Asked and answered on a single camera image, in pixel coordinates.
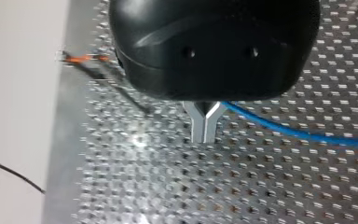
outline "y-shaped metal bracket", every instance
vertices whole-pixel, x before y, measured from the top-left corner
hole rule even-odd
[[[193,143],[214,143],[217,121],[227,110],[220,103],[183,102],[191,117],[191,141]]]

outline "screw hole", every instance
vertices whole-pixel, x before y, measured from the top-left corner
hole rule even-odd
[[[258,56],[258,49],[257,48],[246,48],[244,51],[243,51],[243,56],[245,58],[257,58]]]
[[[186,57],[186,58],[194,58],[194,57],[196,57],[196,51],[193,50],[190,47],[183,48],[182,53],[183,53],[183,56]]]

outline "black plastic housing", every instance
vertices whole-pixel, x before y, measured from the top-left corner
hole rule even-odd
[[[130,83],[159,99],[260,100],[298,80],[318,0],[112,0],[110,25]]]

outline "white wall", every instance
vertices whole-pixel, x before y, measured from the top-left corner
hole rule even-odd
[[[68,7],[68,0],[0,0],[0,162],[42,188]],[[35,223],[42,200],[0,170],[0,223]]]

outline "orange wire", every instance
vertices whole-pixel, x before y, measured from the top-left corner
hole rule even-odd
[[[99,59],[99,60],[102,60],[104,62],[109,61],[109,57],[107,57],[107,56],[97,55],[96,58]],[[86,54],[86,55],[83,55],[81,57],[69,57],[69,58],[65,59],[65,61],[68,62],[68,63],[84,63],[84,62],[89,61],[91,59],[93,59],[93,56],[89,55],[89,54]]]

